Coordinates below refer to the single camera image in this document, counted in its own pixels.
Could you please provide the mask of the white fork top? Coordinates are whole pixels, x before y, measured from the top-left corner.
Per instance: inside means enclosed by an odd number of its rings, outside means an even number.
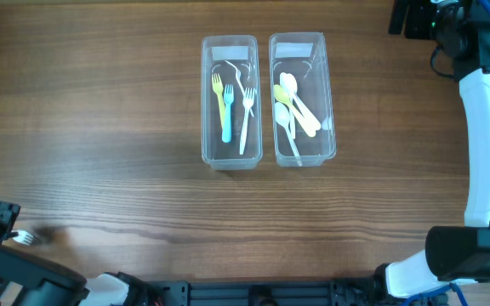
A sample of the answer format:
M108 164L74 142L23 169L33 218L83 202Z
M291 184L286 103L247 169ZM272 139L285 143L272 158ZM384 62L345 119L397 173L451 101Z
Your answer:
M252 107L254 106L254 98L256 94L255 88L246 88L244 92L244 97L242 101L242 105L244 107L244 118L242 123L242 131L240 137L240 146L239 146L239 154L243 155L245 151L245 146L247 142L247 133L248 133L248 118Z

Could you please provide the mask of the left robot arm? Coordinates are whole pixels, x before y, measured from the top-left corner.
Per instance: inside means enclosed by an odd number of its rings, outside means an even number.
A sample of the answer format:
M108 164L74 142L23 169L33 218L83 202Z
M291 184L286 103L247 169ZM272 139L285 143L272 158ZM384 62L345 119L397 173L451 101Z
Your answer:
M13 305L163 305L148 283L124 273L104 273L87 279L78 272L30 253L5 246L20 205L0 201L0 304L13 284L21 289Z

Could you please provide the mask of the light blue plastic fork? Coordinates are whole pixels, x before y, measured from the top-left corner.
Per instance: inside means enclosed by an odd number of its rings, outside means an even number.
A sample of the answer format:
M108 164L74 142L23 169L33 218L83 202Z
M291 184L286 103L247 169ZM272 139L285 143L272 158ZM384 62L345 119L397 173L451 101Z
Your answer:
M223 92L225 102L225 120L222 128L221 139L224 143L231 142L231 107L234 102L234 88L231 84L226 84Z

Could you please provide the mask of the white thin spoon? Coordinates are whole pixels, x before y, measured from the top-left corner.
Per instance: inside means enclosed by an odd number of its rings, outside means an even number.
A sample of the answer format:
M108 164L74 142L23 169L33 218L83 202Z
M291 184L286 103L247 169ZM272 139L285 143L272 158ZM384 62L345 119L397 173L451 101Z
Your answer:
M275 103L275 113L276 113L276 123L281 125L288 137L288 142L290 144L291 150L296 158L296 161L298 163L299 167L302 167L302 161L300 159L299 151L297 149L297 146L293 140L292 134L290 132L289 126L290 126L290 115L287 107L281 103L281 102L276 102Z

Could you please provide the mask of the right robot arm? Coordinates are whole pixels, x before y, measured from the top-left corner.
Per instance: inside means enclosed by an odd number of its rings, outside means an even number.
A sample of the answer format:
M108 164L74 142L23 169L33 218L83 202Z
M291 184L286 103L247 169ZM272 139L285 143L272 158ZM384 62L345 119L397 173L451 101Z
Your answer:
M490 0L396 0L388 32L436 43L453 64L467 123L469 192L460 226L435 226L424 248L380 265L371 304L432 303L444 292L490 283Z

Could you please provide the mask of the bent white plastic fork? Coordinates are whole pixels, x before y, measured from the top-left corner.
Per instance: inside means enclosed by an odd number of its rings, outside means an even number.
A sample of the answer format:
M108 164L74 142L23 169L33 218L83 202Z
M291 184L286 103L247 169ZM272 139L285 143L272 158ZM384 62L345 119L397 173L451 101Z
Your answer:
M242 82L241 82L241 75L242 75L241 71L234 64L232 64L229 60L225 60L225 63L230 65L231 67L233 67L235 69L235 71L236 71L236 74L235 74L236 82L237 82L239 88L241 89L242 95L244 97L245 96L245 90L244 90L244 87L243 87ZM249 110L249 113L252 117L254 117L254 113L253 113L252 109Z

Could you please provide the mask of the white thick-handled spoon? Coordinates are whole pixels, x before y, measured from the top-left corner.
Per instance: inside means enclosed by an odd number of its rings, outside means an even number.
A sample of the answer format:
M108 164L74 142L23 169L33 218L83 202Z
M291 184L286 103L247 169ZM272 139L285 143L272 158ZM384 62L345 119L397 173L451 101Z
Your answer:
M284 79L285 79L285 85L287 86L287 90L289 91L289 95L296 100L296 103L299 109L302 111L303 116L311 122L311 125L315 130L320 130L321 123L316 119L313 113L309 110L309 108L297 95L298 85L295 77L291 73L285 73Z

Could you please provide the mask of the yellow plastic spoon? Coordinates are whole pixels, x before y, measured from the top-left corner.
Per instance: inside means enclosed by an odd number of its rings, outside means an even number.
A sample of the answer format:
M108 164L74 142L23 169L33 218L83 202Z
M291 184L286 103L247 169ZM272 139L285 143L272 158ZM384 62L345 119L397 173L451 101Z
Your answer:
M277 102L283 103L286 101L285 94L283 93L282 87L279 84L273 86L273 93ZM301 114L301 112L293 105L293 102L291 105L291 110L295 117L295 127L296 123L298 123L310 138L315 137L316 130L310 125L309 121Z

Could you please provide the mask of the yellow plastic fork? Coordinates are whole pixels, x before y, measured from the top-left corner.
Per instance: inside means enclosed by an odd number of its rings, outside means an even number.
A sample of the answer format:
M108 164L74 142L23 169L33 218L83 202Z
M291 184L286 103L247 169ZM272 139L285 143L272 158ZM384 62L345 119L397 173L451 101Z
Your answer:
M219 73L212 74L212 89L218 101L220 125L224 126L224 120L225 120L225 102L223 99L224 85L222 83Z

